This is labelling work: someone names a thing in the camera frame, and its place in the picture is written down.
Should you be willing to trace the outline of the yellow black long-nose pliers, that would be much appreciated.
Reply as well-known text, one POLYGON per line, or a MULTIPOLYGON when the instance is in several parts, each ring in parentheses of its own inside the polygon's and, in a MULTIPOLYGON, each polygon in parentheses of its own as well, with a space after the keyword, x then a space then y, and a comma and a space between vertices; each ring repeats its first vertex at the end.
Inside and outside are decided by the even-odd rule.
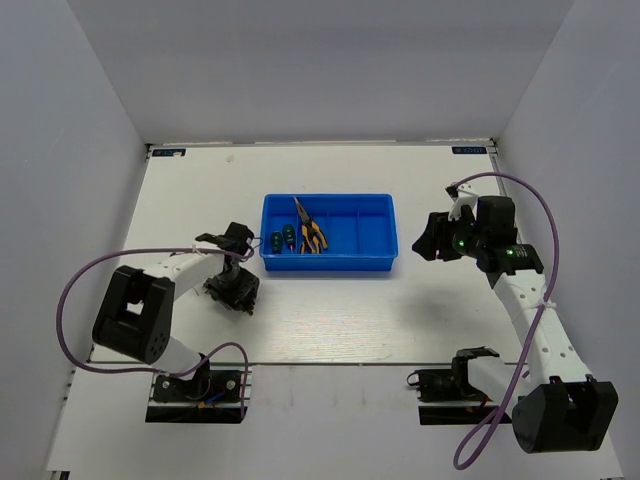
POLYGON ((301 223, 301 233, 302 240, 314 240, 316 239, 322 245, 322 253, 329 248, 327 238, 320 228, 320 226, 314 221, 313 217, 310 216, 305 208, 300 203, 297 197, 294 197, 294 202, 296 205, 297 213, 300 218, 301 223))

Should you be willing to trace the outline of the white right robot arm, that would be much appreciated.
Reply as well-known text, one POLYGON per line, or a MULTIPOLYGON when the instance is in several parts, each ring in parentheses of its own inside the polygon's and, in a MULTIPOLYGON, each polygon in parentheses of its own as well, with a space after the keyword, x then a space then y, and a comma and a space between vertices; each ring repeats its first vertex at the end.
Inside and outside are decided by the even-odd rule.
POLYGON ((618 394, 611 382, 593 377, 543 299, 544 267, 533 246, 517 241, 513 201, 481 196, 456 201, 451 212, 432 212, 412 249, 427 261, 474 259, 527 353, 516 370, 488 347, 462 349, 452 360, 453 390, 493 401, 509 394, 504 414, 527 453, 599 449, 618 394))

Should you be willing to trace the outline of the green hex key set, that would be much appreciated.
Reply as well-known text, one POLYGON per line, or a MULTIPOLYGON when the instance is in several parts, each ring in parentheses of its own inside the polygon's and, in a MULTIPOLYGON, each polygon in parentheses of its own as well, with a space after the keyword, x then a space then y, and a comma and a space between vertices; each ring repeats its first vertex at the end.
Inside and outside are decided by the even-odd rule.
POLYGON ((256 297, 254 295, 246 296, 243 299, 242 311, 248 315, 253 315, 255 310, 256 297))

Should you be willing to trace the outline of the yellow black short pliers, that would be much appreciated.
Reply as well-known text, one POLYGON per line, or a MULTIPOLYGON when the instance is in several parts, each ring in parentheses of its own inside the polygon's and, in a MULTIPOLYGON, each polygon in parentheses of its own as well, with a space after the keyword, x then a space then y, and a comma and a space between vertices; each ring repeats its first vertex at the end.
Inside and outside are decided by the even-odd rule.
POLYGON ((300 246, 300 254, 321 254, 322 253, 322 245, 316 239, 314 240, 303 240, 300 246))

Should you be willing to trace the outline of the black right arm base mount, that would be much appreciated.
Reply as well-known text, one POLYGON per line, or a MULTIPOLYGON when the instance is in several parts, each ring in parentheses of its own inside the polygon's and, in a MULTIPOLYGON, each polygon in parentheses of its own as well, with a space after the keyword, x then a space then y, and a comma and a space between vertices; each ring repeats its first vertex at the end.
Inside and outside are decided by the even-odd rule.
POLYGON ((421 426, 472 426, 498 407, 478 390, 461 392, 450 369, 414 370, 406 382, 417 393, 421 426))

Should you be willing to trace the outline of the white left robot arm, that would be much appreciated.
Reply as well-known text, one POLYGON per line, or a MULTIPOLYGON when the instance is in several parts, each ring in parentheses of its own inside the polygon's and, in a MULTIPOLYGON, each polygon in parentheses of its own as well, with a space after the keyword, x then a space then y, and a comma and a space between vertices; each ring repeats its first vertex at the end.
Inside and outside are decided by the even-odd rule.
POLYGON ((241 266, 254 233, 232 222, 222 235, 203 233, 184 252, 151 266, 113 273, 92 330, 93 341, 153 369, 178 374, 177 387, 199 399, 211 387, 203 355, 171 336, 174 303, 195 287, 228 310, 251 315, 259 278, 241 266))

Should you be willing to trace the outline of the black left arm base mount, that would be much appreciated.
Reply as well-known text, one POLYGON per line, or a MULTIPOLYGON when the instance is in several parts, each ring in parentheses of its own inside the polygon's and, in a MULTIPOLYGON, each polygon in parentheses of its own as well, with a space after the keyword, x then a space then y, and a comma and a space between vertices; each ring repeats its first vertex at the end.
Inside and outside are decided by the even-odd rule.
POLYGON ((207 377, 184 381, 153 378, 145 422, 150 424, 238 425, 248 412, 251 370, 211 366, 207 377))

